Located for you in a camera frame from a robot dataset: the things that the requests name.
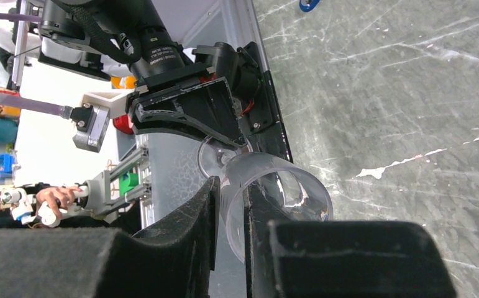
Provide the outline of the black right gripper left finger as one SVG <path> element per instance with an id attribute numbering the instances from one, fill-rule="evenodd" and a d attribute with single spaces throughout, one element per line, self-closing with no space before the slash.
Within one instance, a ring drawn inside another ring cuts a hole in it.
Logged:
<path id="1" fill-rule="evenodd" d="M 220 180 L 128 235 L 114 228 L 0 229 L 0 297 L 207 297 Z"/>

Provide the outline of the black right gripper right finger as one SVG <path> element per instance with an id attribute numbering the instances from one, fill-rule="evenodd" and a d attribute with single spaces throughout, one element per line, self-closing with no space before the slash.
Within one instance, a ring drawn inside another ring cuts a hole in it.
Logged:
<path id="1" fill-rule="evenodd" d="M 456 297 L 430 234 L 403 221 L 294 221 L 243 194 L 249 297 Z"/>

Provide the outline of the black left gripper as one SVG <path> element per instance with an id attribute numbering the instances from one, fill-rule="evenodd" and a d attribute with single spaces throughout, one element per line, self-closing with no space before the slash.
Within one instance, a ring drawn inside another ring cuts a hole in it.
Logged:
<path id="1" fill-rule="evenodd" d="M 214 66 L 194 63 L 139 79 L 128 100 L 136 134 L 164 132 L 194 140 L 207 136 L 232 148 L 246 145 L 231 88 Z"/>

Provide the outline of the clear wine glass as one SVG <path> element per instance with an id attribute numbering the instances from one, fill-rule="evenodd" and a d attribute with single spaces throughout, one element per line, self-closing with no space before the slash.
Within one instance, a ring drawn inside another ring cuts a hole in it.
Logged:
<path id="1" fill-rule="evenodd" d="M 229 245 L 245 261 L 244 195 L 257 186 L 261 198 L 291 220 L 325 222 L 334 219 L 331 197 L 320 180 L 292 162 L 264 152 L 251 144 L 234 149 L 206 137 L 198 149 L 202 174 L 221 181 L 220 215 Z"/>

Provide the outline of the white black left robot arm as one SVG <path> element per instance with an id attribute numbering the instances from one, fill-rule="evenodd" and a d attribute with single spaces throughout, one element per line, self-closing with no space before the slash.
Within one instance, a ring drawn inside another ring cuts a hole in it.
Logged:
<path id="1" fill-rule="evenodd" d="M 134 133 L 245 145 L 233 100 L 239 53 L 229 44 L 200 45 L 189 59 L 152 1 L 45 1 L 42 12 L 41 37 L 106 55 L 135 76 L 135 91 L 124 105 Z"/>

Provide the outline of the person hand in background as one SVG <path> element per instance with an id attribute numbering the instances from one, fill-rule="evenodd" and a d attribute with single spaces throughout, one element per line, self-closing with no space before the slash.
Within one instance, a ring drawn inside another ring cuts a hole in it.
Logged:
<path id="1" fill-rule="evenodd" d="M 72 205 L 76 200 L 75 192 L 80 191 L 81 189 L 78 186 L 48 187 L 39 191 L 35 197 L 39 205 L 46 202 L 55 216 L 62 219 L 63 215 L 60 209 L 67 209 L 68 206 Z"/>

